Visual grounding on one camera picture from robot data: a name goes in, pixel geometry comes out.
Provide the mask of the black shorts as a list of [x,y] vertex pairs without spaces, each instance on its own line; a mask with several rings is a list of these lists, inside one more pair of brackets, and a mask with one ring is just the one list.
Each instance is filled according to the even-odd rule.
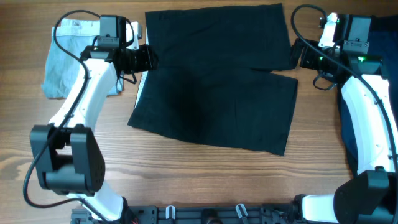
[[283,155],[297,97],[281,4],[146,13],[159,66],[128,124],[195,144]]

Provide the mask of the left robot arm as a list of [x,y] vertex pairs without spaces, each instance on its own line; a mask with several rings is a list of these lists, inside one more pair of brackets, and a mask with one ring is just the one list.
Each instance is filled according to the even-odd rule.
[[104,157],[94,136],[105,99],[119,80],[135,83],[137,72],[157,67],[149,45],[141,45],[142,27],[122,16],[99,17],[99,34],[75,58],[80,65],[64,104],[46,125],[30,132],[33,161],[25,176],[78,202],[96,223],[137,223],[126,199],[105,182]]

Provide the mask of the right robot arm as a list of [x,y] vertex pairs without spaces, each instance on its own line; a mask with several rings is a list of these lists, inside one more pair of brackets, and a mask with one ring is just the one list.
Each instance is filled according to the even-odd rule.
[[294,54],[337,88],[342,136],[354,177],[330,195],[300,195],[295,221],[397,222],[397,126],[386,59],[370,41],[376,20],[322,14],[319,41],[298,35]]

